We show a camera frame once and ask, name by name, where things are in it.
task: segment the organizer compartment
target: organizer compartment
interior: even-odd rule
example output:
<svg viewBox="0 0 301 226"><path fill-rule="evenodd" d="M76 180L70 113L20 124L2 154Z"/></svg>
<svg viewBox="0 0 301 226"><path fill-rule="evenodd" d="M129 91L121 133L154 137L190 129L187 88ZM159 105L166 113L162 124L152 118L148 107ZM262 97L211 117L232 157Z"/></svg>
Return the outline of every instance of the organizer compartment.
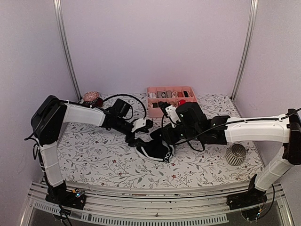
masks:
<svg viewBox="0 0 301 226"><path fill-rule="evenodd" d="M170 97L170 92L172 92L172 94L174 92L177 93L177 97L174 97L174 95L172 95L172 97ZM189 97L185 97L184 91L188 92ZM149 98L150 95L149 93L155 93L156 94L156 98ZM190 86L161 86L161 87L148 87L147 88L147 105L148 105L148 112L149 112L149 117L150 118L161 118L163 116L163 113L160 109L159 103L160 102L174 102L175 107L178 107L178 103L180 100L185 100L186 102L198 102L195 94L192 90L192 88Z"/></svg>

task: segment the table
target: table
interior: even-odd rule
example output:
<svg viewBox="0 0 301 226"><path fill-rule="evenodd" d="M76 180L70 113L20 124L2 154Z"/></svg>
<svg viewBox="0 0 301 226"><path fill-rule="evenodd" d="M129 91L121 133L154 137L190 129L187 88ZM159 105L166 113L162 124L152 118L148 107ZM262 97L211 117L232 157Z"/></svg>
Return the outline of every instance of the table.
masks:
<svg viewBox="0 0 301 226"><path fill-rule="evenodd" d="M146 94L133 94L146 103ZM122 97L134 109L134 118L143 116L143 108L130 98ZM201 109L208 118L217 115L237 116L226 95L197 94ZM112 106L116 98L105 103ZM152 119L159 128L161 119ZM139 133L144 141L151 138ZM170 163L153 163L139 158L135 148L127 146L125 135L92 125L69 123L58 145L63 177L67 181L98 186L168 189L202 187L248 181L262 170L262 162L253 142L239 142L247 149L241 166L230 166L224 158L230 145L206 145L204 152L193 151L187 144L176 147ZM201 145L193 143L196 148Z"/></svg>

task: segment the red object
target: red object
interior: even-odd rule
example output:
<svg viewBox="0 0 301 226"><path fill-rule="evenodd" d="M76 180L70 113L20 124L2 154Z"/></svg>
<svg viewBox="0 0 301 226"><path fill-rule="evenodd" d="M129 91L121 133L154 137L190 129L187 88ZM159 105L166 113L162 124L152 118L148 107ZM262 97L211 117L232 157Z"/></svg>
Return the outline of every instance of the red object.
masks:
<svg viewBox="0 0 301 226"><path fill-rule="evenodd" d="M102 107L103 100L99 97L99 93L96 91L87 92L83 96L83 101L85 106Z"/></svg>
<svg viewBox="0 0 301 226"><path fill-rule="evenodd" d="M184 97L182 92L178 92L178 97Z"/></svg>
<svg viewBox="0 0 301 226"><path fill-rule="evenodd" d="M183 105L185 103L186 103L186 100L179 100L179 102L178 102L179 106L181 106L181 105Z"/></svg>
<svg viewBox="0 0 301 226"><path fill-rule="evenodd" d="M92 92L85 93L83 96L83 100L85 102L94 102L98 99L98 97L99 97L99 93L96 91L92 91Z"/></svg>

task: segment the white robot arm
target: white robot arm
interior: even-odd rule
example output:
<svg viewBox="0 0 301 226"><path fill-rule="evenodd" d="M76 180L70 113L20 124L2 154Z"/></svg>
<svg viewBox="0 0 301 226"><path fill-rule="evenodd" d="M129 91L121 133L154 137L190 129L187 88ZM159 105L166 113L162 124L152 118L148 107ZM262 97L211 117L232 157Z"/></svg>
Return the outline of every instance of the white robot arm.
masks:
<svg viewBox="0 0 301 226"><path fill-rule="evenodd" d="M31 120L33 133L25 140L33 139L37 143L34 147L48 185L47 201L77 209L82 209L85 204L85 195L81 192L73 194L66 191L66 184L60 171L57 140L62 124L75 122L115 129L126 135L125 140L129 146L141 146L145 143L135 138L135 133L149 132L148 129L153 126L153 122L143 118L129 123L123 117L130 107L121 99L105 110L59 100L55 96L49 96L43 102Z"/></svg>
<svg viewBox="0 0 301 226"><path fill-rule="evenodd" d="M227 144L237 141L276 141L283 143L276 156L250 181L245 193L229 195L227 204L237 209L266 201L265 192L294 165L301 164L301 120L298 110L264 118L216 116L208 120L198 104L161 108L171 123L162 129L169 144L197 139L204 144Z"/></svg>

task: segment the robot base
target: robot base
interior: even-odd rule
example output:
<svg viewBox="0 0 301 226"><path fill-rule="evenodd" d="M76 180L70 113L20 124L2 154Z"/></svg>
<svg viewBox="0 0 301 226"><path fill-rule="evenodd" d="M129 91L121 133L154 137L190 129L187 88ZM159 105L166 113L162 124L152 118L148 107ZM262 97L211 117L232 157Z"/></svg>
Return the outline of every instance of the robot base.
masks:
<svg viewBox="0 0 301 226"><path fill-rule="evenodd" d="M238 194L231 194L227 196L227 205L230 210L240 209L256 204L264 203L268 200L267 196L264 195L250 195L249 192L243 192Z"/></svg>
<svg viewBox="0 0 301 226"><path fill-rule="evenodd" d="M241 211L241 215L247 221L258 220L259 213L260 213L260 208L259 207L256 207L256 208L253 208L253 209L250 209L250 210Z"/></svg>
<svg viewBox="0 0 301 226"><path fill-rule="evenodd" d="M257 174L251 178L248 191L227 196L227 205L230 207L230 210L253 206L268 200L265 192L255 188L256 176Z"/></svg>
<svg viewBox="0 0 301 226"><path fill-rule="evenodd" d="M65 207L75 208L79 210L83 210L86 203L86 196L82 194L80 197L77 197L73 192L65 192L65 198L62 201L61 205ZM45 200L47 202L51 202L54 204L58 204L57 199L55 199L52 195L47 194Z"/></svg>

